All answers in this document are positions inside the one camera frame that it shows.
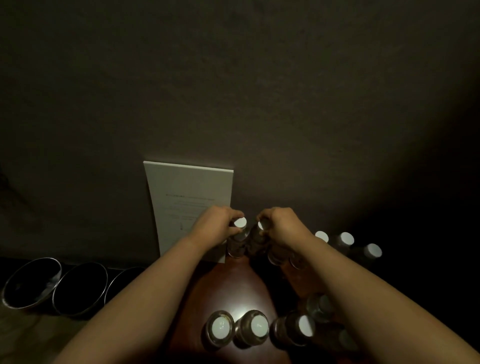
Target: wooden table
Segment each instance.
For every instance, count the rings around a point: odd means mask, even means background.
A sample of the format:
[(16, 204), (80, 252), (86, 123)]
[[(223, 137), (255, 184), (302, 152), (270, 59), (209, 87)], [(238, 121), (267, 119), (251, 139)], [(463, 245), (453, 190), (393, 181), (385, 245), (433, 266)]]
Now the wooden table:
[(310, 267), (297, 270), (289, 262), (276, 267), (265, 256), (255, 260), (227, 256), (225, 264), (201, 262), (171, 326), (164, 354), (180, 362), (205, 358), (210, 363), (291, 363), (312, 359), (335, 363), (317, 348), (293, 348), (287, 352), (275, 347), (270, 339), (247, 349), (231, 342), (215, 352), (208, 352), (201, 340), (204, 324), (214, 311), (228, 311), (236, 321), (247, 311), (257, 309), (272, 323), (295, 309), (300, 298), (322, 291)]

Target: bottle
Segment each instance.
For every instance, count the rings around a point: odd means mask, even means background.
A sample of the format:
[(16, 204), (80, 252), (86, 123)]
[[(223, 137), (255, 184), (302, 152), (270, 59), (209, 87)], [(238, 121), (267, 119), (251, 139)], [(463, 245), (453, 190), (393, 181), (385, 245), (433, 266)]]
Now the bottle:
[(305, 312), (321, 324), (329, 322), (335, 310), (326, 294), (312, 293), (305, 301)]
[(271, 226), (270, 220), (264, 218), (257, 222), (250, 231), (250, 240), (247, 244), (247, 252), (250, 256), (265, 253), (268, 248), (268, 236), (260, 235), (261, 231), (268, 230)]
[(268, 338), (268, 320), (258, 310), (250, 310), (235, 323), (235, 338), (247, 346), (260, 345)]
[[(317, 231), (315, 233), (315, 236), (328, 243), (328, 235), (325, 232)], [(305, 258), (298, 253), (292, 253), (292, 255), (290, 256), (290, 264), (292, 264), (292, 267), (296, 269), (305, 269), (308, 265)]]
[(377, 244), (368, 244), (363, 248), (352, 249), (347, 256), (364, 268), (370, 269), (374, 261), (382, 256), (382, 250)]
[(275, 266), (282, 265), (292, 255), (292, 251), (287, 247), (273, 243), (268, 251), (268, 260)]
[(353, 238), (352, 234), (349, 232), (343, 232), (336, 236), (335, 239), (330, 240), (329, 245), (337, 249), (343, 255), (346, 255), (354, 242), (355, 239)]
[(359, 347), (342, 324), (329, 322), (317, 326), (312, 339), (316, 346), (320, 346), (332, 354), (354, 353)]
[(245, 243), (247, 241), (250, 230), (247, 228), (247, 219), (238, 218), (233, 223), (237, 228), (242, 229), (238, 234), (229, 237), (227, 243), (227, 253), (232, 258), (240, 258), (245, 254)]
[(298, 311), (279, 317), (272, 324), (275, 339), (286, 346), (305, 346), (315, 333), (315, 321)]
[(227, 311), (213, 312), (205, 324), (205, 337), (208, 344), (222, 348), (232, 341), (235, 322)]

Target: brown wall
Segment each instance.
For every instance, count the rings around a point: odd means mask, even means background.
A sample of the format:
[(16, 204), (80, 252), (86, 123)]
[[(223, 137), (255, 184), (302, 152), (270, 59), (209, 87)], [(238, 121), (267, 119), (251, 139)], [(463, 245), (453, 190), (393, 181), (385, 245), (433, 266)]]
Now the brown wall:
[(4, 3), (2, 255), (155, 259), (144, 159), (232, 168), (234, 207), (328, 232), (473, 193), (478, 1)]

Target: white bottle cap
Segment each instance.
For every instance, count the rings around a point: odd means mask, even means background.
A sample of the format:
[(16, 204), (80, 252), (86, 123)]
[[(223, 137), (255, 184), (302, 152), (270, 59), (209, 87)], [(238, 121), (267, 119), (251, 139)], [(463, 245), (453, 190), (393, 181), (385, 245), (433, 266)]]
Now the white bottle cap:
[(255, 316), (250, 325), (252, 327), (253, 334), (259, 338), (262, 338), (268, 334), (268, 321), (262, 315)]
[(233, 223), (237, 228), (244, 229), (247, 226), (246, 218), (238, 218)]
[(353, 341), (352, 337), (345, 329), (340, 331), (340, 334), (338, 335), (338, 341), (340, 342), (340, 345), (342, 345), (342, 347), (349, 352), (356, 352), (359, 349), (358, 345), (355, 343), (355, 341)]
[(326, 294), (320, 297), (320, 302), (318, 303), (318, 306), (320, 307), (320, 310), (325, 314), (332, 314), (333, 312), (335, 312), (332, 303), (330, 302)]
[(338, 242), (343, 246), (351, 246), (355, 242), (355, 239), (349, 232), (343, 232), (338, 237)]
[(382, 250), (377, 244), (368, 244), (363, 248), (363, 253), (370, 259), (377, 259), (382, 256)]
[(317, 231), (317, 232), (315, 233), (315, 236), (316, 236), (317, 238), (322, 239), (325, 243), (328, 243), (328, 235), (327, 235), (325, 232), (323, 232), (323, 231)]
[(217, 317), (212, 323), (212, 334), (216, 339), (224, 339), (230, 332), (230, 322), (223, 316)]
[(299, 329), (303, 335), (311, 338), (315, 333), (315, 321), (310, 316), (302, 315), (299, 319)]
[(270, 228), (270, 226), (272, 226), (272, 223), (267, 218), (263, 218), (258, 222), (258, 228), (262, 231), (263, 230), (268, 230)]

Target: white paper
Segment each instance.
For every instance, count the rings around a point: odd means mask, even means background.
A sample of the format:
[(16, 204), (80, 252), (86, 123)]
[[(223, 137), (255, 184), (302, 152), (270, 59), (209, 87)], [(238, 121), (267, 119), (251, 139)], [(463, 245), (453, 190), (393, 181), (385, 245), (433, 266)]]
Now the white paper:
[[(148, 161), (144, 167), (161, 255), (190, 231), (205, 209), (230, 206), (232, 170)], [(203, 259), (224, 263), (225, 248), (219, 245)]]

